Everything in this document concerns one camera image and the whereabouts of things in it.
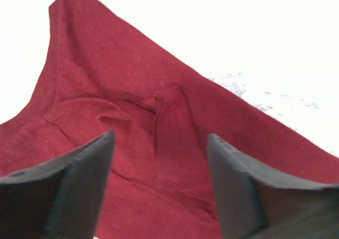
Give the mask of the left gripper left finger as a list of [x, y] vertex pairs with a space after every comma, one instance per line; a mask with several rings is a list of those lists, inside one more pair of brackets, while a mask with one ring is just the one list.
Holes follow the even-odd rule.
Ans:
[[1, 238], [93, 238], [114, 150], [107, 131], [1, 178]]

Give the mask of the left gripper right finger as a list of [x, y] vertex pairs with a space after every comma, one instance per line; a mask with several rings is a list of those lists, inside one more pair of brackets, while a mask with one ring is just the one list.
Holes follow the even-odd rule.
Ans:
[[338, 238], [338, 185], [284, 173], [215, 134], [207, 149], [223, 238]]

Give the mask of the dark red t-shirt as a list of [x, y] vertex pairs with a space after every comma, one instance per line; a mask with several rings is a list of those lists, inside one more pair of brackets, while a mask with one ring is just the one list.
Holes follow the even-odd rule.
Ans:
[[31, 100], [1, 125], [1, 178], [107, 131], [114, 150], [93, 238], [223, 238], [207, 157], [215, 134], [302, 179], [338, 158], [206, 79], [97, 0], [55, 0]]

